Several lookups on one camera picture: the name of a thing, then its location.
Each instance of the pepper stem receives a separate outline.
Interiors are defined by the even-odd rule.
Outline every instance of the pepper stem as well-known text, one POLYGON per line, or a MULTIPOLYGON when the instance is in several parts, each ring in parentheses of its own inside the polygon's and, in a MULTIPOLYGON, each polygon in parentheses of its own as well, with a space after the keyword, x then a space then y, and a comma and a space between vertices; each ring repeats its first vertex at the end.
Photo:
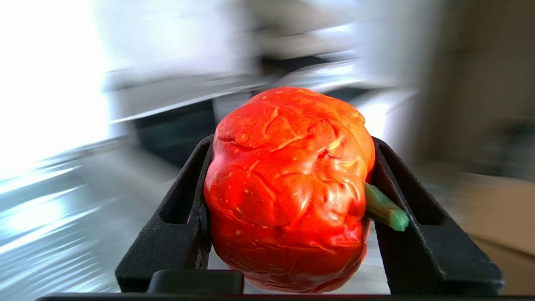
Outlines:
POLYGON ((394 204, 374 185, 365 184, 366 213, 364 217, 381 222, 395 231, 405 231, 409 225, 407 213, 394 204))

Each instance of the wrinkled skin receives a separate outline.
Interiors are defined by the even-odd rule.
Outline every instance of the wrinkled skin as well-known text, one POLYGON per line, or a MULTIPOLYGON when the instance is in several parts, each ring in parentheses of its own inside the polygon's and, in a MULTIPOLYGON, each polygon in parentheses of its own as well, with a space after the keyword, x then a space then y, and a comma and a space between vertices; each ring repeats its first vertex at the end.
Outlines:
POLYGON ((350 104, 303 88, 256 95, 216 129, 204 195, 217 254, 260 288, 339 288, 366 255, 374 161, 350 104))

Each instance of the bell pepper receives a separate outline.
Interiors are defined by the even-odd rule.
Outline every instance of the bell pepper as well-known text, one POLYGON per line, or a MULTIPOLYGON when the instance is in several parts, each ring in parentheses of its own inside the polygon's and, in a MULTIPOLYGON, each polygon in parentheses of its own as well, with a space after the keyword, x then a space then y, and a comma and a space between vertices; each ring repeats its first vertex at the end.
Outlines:
POLYGON ((204 195, 216 253, 260 288, 341 287, 366 255, 366 217, 395 230, 409 222, 366 182, 374 162, 373 139, 350 104, 295 87, 254 96, 213 141, 204 195))

